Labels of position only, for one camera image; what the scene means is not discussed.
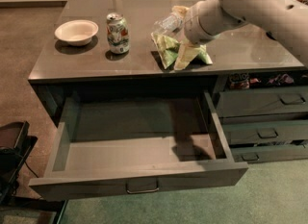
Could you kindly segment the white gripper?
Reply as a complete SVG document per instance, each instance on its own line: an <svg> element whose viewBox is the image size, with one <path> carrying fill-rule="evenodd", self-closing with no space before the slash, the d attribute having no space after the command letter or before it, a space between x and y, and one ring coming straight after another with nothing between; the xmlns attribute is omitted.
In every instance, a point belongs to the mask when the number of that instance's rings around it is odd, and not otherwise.
<svg viewBox="0 0 308 224"><path fill-rule="evenodd" d="M219 0L199 1L190 8L173 6L171 14L177 20L184 19L184 35L175 61L174 69L185 69L192 60L206 62L205 44L228 30L240 27L240 21L228 14L220 5Z"/></svg>

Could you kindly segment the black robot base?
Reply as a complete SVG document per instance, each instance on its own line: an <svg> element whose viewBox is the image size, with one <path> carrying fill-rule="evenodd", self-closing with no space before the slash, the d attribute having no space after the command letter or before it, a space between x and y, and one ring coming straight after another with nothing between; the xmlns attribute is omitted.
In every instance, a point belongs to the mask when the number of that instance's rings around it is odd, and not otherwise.
<svg viewBox="0 0 308 224"><path fill-rule="evenodd" d="M0 203L6 203L16 190L18 173L38 138L29 136L27 121L0 127Z"/></svg>

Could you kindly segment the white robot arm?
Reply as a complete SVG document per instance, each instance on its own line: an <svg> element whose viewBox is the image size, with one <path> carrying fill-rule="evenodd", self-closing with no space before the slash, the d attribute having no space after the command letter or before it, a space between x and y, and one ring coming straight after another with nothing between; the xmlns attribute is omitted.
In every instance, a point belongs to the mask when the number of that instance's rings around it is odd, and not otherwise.
<svg viewBox="0 0 308 224"><path fill-rule="evenodd" d="M208 45L224 68L305 66L308 9L296 0L200 0L185 9L179 38Z"/></svg>

